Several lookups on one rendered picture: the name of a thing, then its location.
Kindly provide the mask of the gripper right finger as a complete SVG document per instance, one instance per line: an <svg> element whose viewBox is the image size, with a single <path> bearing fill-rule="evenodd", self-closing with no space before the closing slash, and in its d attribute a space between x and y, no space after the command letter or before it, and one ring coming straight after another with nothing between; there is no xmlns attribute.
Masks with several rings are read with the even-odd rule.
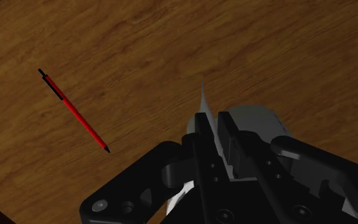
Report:
<svg viewBox="0 0 358 224"><path fill-rule="evenodd" d="M270 143L218 114L223 155L239 179L259 190L264 224L358 224L358 164L289 136Z"/></svg>

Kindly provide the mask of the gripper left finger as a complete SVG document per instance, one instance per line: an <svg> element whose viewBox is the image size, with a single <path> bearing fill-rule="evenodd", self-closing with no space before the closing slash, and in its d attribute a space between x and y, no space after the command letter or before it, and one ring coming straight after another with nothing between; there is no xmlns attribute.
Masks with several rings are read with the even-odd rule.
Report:
<svg viewBox="0 0 358 224"><path fill-rule="evenodd" d="M194 189L164 221L207 224L214 221L217 192L229 182L205 113L195 114L195 131L181 143L164 141L86 198L82 224L146 224L187 182Z"/></svg>

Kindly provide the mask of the white round plate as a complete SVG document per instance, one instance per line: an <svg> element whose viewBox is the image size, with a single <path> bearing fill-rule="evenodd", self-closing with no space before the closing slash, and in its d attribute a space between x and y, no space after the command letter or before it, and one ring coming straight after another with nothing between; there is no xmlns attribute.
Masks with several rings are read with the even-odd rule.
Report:
<svg viewBox="0 0 358 224"><path fill-rule="evenodd" d="M223 156L223 147L222 140L217 136L217 117L214 117L212 111L209 108L207 99L204 92L203 83L201 84L201 99L200 107L198 112L205 113L207 115L208 121L212 128L214 134L214 142L217 148L219 155L226 159ZM234 106L227 110L233 118L236 126L239 130L246 130L255 132L259 137L267 143L271 143L271 140L277 136L291 136L291 133L286 128L286 126L281 122L280 118L270 109L264 106L242 104L239 106ZM192 116L187 125L187 134L195 132L195 117ZM230 180L236 181L233 176L233 167L228 165L227 162L224 162L226 171L229 175ZM182 190L173 196L167 202L166 215L168 215L179 201L192 189L194 188L194 181L189 181L184 184Z"/></svg>

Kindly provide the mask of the red and black pen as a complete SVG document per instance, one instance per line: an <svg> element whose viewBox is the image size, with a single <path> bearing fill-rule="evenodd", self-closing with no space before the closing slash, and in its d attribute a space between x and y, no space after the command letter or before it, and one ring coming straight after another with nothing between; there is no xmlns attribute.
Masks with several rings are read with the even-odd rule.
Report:
<svg viewBox="0 0 358 224"><path fill-rule="evenodd" d="M102 140L98 133L93 129L93 127L86 121L82 114L76 109L72 102L65 96L65 94L59 89L56 83L42 70L38 69L38 72L41 74L44 82L49 86L49 88L55 93L55 95L62 101L68 110L76 117L76 119L82 124L86 131L95 139L95 141L100 145L100 147L106 152L110 153L110 149L107 144Z"/></svg>

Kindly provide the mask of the brown wooden table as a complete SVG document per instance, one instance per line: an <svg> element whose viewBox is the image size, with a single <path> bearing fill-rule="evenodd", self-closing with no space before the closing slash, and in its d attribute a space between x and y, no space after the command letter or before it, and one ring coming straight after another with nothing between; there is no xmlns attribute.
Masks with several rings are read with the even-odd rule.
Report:
<svg viewBox="0 0 358 224"><path fill-rule="evenodd" d="M82 200L180 141L202 83L213 113L266 106L358 163L358 0L0 0L0 210L80 224Z"/></svg>

